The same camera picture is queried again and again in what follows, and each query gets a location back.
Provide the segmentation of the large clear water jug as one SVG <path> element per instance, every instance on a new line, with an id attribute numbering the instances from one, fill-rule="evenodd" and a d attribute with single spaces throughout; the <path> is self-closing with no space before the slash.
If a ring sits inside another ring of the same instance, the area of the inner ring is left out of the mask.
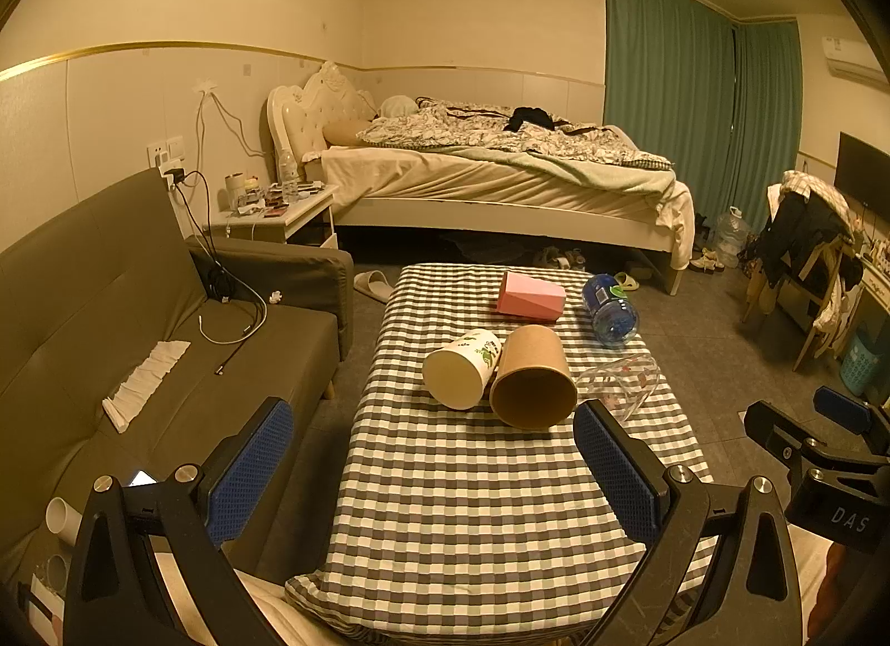
<path id="1" fill-rule="evenodd" d="M 731 206 L 716 219 L 714 250 L 718 261 L 727 268 L 736 268 L 739 253 L 745 247 L 750 226 L 744 220 L 744 213 Z"/>

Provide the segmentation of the black garment on bed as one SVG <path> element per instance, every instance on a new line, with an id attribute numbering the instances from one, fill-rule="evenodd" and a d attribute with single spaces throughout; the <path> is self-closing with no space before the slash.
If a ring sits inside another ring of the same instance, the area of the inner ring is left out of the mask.
<path id="1" fill-rule="evenodd" d="M 531 123 L 534 127 L 543 128 L 543 130 L 553 131 L 557 128 L 557 124 L 553 121 L 552 116 L 540 107 L 516 107 L 505 123 L 504 130 L 508 132 L 519 131 L 525 123 Z"/>

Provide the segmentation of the checkered tablecloth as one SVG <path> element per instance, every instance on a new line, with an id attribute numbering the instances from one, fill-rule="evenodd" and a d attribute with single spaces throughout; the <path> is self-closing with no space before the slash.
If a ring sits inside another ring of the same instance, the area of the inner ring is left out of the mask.
<path id="1" fill-rule="evenodd" d="M 504 425 L 438 404 L 430 352 L 466 331 L 507 336 L 496 265 L 416 264 L 386 306 L 350 434 L 323 566 L 294 607 L 379 644 L 536 644 L 584 633 L 642 556 L 568 423 Z"/>

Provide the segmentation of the brown paper cup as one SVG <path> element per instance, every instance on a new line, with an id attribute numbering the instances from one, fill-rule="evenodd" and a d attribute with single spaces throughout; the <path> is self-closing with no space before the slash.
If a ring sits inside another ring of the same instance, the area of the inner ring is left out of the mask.
<path id="1" fill-rule="evenodd" d="M 505 340 L 489 404 L 513 428 L 543 431 L 567 419 L 578 402 L 558 334 L 524 325 Z"/>

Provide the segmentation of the green slipper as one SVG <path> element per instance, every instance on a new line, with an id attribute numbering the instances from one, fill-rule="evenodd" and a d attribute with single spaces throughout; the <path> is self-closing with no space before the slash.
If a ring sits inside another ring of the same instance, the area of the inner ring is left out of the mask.
<path id="1" fill-rule="evenodd" d="M 634 292 L 640 289 L 640 282 L 632 277 L 629 272 L 620 271 L 615 274 L 615 282 L 619 283 L 625 292 Z"/>

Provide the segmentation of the grey sofa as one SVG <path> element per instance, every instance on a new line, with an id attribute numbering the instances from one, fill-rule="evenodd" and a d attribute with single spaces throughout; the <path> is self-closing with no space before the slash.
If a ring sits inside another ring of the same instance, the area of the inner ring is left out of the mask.
<path id="1" fill-rule="evenodd" d="M 182 235 L 152 170 L 122 179 L 2 256 L 2 582 L 27 583 L 60 540 L 45 508 L 86 503 L 102 474 L 163 479 L 201 463 L 264 399 L 305 432 L 353 337 L 345 251 L 219 238 L 248 290 L 205 291 L 210 258 Z M 190 348 L 118 434 L 102 409 L 155 344 Z"/>

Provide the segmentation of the pink tissue box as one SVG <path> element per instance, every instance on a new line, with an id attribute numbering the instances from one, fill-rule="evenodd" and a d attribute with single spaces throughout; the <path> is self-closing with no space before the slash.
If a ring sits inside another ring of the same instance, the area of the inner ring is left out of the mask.
<path id="1" fill-rule="evenodd" d="M 563 286 L 507 271 L 502 276 L 496 310 L 532 321 L 555 322 L 563 315 L 564 302 L 566 291 Z"/>

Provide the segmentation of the lit smartphone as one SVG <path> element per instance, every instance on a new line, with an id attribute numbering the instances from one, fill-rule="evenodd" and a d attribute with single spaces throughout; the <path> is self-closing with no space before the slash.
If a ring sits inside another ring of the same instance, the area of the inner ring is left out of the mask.
<path id="1" fill-rule="evenodd" d="M 148 486 L 155 485 L 157 480 L 155 480 L 152 476 L 149 476 L 148 473 L 145 473 L 142 470 L 139 470 L 136 474 L 134 474 L 134 478 L 130 480 L 131 488 L 134 486 Z"/>

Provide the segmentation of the sneakers under bed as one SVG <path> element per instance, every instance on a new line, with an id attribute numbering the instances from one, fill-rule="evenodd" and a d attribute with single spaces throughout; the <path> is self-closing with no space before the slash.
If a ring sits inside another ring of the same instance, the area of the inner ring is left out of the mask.
<path id="1" fill-rule="evenodd" d="M 534 256 L 534 265 L 538 268 L 555 268 L 555 270 L 585 270 L 587 259 L 579 249 L 560 250 L 555 246 L 547 246 Z"/>

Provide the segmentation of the white slipper by sofa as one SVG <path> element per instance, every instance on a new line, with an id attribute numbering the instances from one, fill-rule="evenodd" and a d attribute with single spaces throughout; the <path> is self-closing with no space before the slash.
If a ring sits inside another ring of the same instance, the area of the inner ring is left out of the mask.
<path id="1" fill-rule="evenodd" d="M 354 276 L 353 286 L 359 294 L 383 304 L 386 304 L 394 293 L 394 286 L 389 283 L 385 272 L 380 270 L 358 272 Z"/>

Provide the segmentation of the black television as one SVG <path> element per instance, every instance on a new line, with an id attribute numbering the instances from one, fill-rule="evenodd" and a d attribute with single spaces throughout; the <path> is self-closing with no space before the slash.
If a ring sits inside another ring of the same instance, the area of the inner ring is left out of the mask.
<path id="1" fill-rule="evenodd" d="M 890 155 L 842 132 L 834 186 L 878 217 L 890 217 Z"/>

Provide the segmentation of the blue plastic water bottle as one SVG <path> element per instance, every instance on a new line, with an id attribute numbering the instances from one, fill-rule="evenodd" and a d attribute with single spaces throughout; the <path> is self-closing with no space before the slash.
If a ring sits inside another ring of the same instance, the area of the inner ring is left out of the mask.
<path id="1" fill-rule="evenodd" d="M 638 329 L 638 313 L 611 274 L 596 274 L 582 288 L 594 337 L 606 346 L 623 345 Z"/>

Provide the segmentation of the white bed frame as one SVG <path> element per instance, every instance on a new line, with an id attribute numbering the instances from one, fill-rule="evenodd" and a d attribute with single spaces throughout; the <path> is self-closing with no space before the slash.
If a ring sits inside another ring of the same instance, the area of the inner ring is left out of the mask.
<path id="1" fill-rule="evenodd" d="M 267 121 L 280 163 L 294 161 L 303 178 L 333 188 L 333 211 L 346 226 L 425 227 L 549 236 L 644 251 L 664 282 L 679 292 L 691 259 L 694 208 L 688 188 L 631 190 L 627 175 L 652 185 L 639 168 L 608 168 L 610 185 L 583 187 L 538 173 L 451 153 L 362 148 L 354 133 L 371 116 L 367 92 L 333 63 L 301 86 L 278 86 Z"/>

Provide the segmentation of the blue laundry basket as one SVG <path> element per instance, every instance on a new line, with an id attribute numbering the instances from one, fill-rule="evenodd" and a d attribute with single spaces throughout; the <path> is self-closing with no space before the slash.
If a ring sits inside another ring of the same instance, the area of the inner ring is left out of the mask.
<path id="1" fill-rule="evenodd" d="M 881 355 L 872 348 L 866 334 L 854 333 L 840 366 L 840 379 L 846 390 L 854 396 L 862 396 L 871 379 L 878 372 Z"/>

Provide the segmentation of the patterned duvet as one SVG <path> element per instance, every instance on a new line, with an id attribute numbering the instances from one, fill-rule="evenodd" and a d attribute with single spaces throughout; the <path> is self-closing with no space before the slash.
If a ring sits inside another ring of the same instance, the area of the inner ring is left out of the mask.
<path id="1" fill-rule="evenodd" d="M 477 146 L 558 160 L 671 170 L 673 163 L 638 148 L 615 125 L 573 123 L 538 107 L 494 107 L 418 96 L 415 113 L 379 116 L 356 134 L 365 145 L 403 149 Z"/>

